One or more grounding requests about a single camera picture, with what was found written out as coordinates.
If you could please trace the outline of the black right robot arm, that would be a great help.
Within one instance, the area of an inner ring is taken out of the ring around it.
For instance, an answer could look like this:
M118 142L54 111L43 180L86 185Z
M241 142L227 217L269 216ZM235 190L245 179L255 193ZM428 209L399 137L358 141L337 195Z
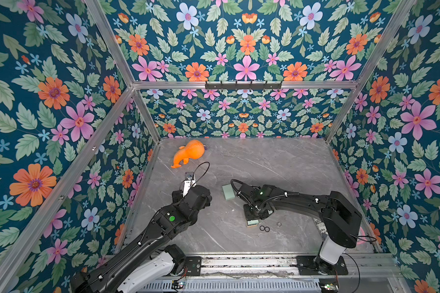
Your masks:
M336 265L347 249L354 249L357 245L363 217L339 192L309 195L270 184L250 186L237 179L231 180L231 186L234 194L246 203L243 207L248 222L265 220L276 211L294 212L323 222L328 236L315 258L318 266Z

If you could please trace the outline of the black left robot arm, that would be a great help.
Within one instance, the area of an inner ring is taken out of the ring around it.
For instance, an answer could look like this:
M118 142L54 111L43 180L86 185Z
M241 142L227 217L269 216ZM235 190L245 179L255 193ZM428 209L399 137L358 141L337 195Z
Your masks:
M145 260L180 233L193 226L198 213L210 206L212 196L204 186L190 188L186 195L178 190L170 205L160 208L141 234L100 267L73 276L70 288L74 293L121 293Z

